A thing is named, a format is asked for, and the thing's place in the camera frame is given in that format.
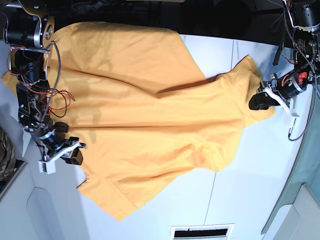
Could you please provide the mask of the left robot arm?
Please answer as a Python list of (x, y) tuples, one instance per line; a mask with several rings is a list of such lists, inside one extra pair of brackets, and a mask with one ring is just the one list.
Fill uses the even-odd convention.
[(284, 0), (282, 38), (293, 46), (293, 70), (270, 80), (263, 80), (248, 103), (251, 110), (269, 107), (289, 108), (290, 100), (303, 93), (308, 85), (320, 81), (320, 2), (318, 0)]

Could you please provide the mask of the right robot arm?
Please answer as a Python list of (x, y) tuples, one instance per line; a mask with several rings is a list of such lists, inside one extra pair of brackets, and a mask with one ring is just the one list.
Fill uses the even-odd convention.
[(55, 122), (50, 116), (53, 96), (63, 93), (48, 81), (50, 48), (58, 47), (52, 39), (54, 17), (41, 0), (2, 0), (0, 12), (5, 17), (2, 39), (10, 46), (6, 67), (18, 80), (18, 121), (40, 149), (40, 170), (48, 173), (49, 164), (58, 159), (81, 165), (80, 149), (85, 143), (77, 137), (66, 138), (69, 126)]

